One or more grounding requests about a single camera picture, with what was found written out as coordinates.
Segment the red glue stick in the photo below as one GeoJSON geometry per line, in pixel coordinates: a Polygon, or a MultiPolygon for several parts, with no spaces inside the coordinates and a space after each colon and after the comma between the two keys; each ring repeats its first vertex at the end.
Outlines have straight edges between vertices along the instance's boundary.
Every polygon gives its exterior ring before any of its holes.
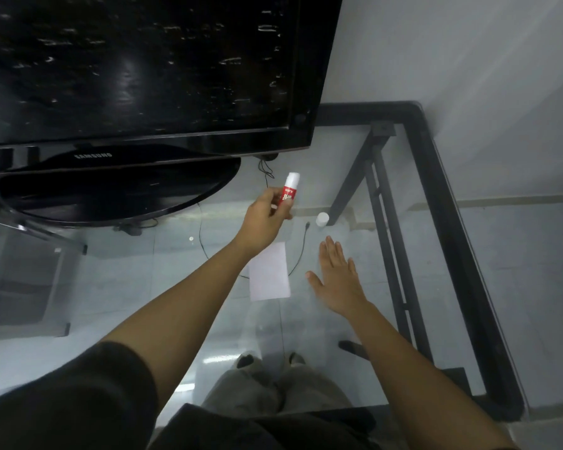
{"type": "Polygon", "coordinates": [[[278,203],[281,204],[282,200],[292,199],[296,196],[296,189],[298,188],[298,182],[300,181],[300,173],[290,172],[286,178],[286,184],[281,192],[281,199],[278,203]]]}

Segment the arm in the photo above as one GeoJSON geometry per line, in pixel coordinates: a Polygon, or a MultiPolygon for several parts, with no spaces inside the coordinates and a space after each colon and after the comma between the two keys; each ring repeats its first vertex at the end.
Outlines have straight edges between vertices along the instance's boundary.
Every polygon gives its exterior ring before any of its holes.
{"type": "Polygon", "coordinates": [[[284,219],[291,218],[291,200],[285,200],[277,211],[271,210],[281,191],[267,189],[248,208],[230,244],[104,337],[103,341],[126,345],[147,364],[160,408],[190,367],[244,266],[269,246],[284,219]]]}
{"type": "Polygon", "coordinates": [[[353,260],[327,237],[319,248],[323,283],[315,294],[348,319],[413,449],[516,448],[487,414],[407,342],[365,298],[353,260]]]}

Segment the samsung logo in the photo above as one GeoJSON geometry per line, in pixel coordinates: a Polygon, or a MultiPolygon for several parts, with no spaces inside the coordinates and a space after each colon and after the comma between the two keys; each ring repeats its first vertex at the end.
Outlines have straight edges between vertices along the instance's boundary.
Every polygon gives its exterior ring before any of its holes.
{"type": "Polygon", "coordinates": [[[110,153],[91,153],[89,155],[73,155],[77,159],[85,159],[85,158],[112,158],[113,155],[110,153]]]}

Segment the metal table frame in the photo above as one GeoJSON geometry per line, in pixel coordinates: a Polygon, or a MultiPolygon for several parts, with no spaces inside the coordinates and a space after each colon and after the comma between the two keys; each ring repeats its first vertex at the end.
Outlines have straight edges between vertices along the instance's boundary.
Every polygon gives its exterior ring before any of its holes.
{"type": "MultiPolygon", "coordinates": [[[[368,186],[398,331],[430,361],[434,361],[413,275],[409,267],[398,214],[382,158],[383,146],[396,135],[395,124],[405,128],[415,166],[465,320],[475,358],[486,387],[473,399],[498,421],[518,421],[524,399],[501,331],[481,277],[449,181],[421,105],[417,102],[322,104],[318,127],[369,125],[370,131],[330,209],[333,225],[363,179],[368,186]]],[[[364,356],[358,344],[340,341],[340,348],[364,356]]],[[[463,368],[457,368],[464,374],[463,368]]],[[[454,369],[446,370],[454,374],[454,369]]]]}

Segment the hand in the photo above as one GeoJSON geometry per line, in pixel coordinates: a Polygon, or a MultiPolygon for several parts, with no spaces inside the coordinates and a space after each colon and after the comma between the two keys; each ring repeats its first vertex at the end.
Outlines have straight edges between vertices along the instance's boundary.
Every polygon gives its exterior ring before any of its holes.
{"type": "Polygon", "coordinates": [[[277,204],[279,201],[282,190],[282,188],[267,188],[246,211],[235,242],[246,249],[250,257],[259,254],[275,240],[284,220],[292,219],[290,214],[292,199],[282,201],[277,210],[271,208],[272,203],[277,204]]]}
{"type": "Polygon", "coordinates": [[[327,237],[319,246],[319,263],[323,273],[323,284],[313,272],[306,277],[315,295],[332,311],[348,318],[354,310],[367,304],[367,298],[358,280],[357,269],[352,258],[344,259],[340,242],[327,237]]]}

